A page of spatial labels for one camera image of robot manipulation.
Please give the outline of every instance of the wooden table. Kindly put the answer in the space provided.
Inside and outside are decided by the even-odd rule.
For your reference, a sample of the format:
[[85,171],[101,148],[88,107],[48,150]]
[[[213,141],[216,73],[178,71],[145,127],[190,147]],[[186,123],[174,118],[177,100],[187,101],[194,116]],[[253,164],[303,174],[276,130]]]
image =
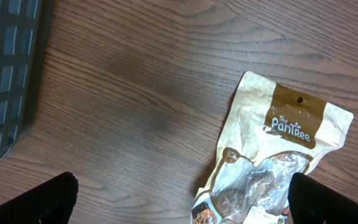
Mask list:
[[189,223],[243,72],[354,113],[310,175],[358,202],[358,1],[56,0],[36,122],[0,203],[63,171],[72,223]]

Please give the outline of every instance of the crinkled plastic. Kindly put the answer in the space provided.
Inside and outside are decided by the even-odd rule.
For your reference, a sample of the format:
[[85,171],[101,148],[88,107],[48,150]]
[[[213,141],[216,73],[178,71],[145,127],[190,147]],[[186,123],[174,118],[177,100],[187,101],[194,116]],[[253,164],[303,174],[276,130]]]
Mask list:
[[352,119],[337,106],[245,73],[192,223],[284,223],[292,175],[311,172],[342,147]]

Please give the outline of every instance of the brown printed graphic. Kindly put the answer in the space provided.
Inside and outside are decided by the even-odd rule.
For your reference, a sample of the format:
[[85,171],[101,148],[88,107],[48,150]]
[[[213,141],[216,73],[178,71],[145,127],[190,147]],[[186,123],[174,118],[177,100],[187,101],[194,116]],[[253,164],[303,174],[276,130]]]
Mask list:
[[264,131],[313,149],[316,146],[314,137],[323,120],[326,103],[317,97],[277,84],[266,115]]

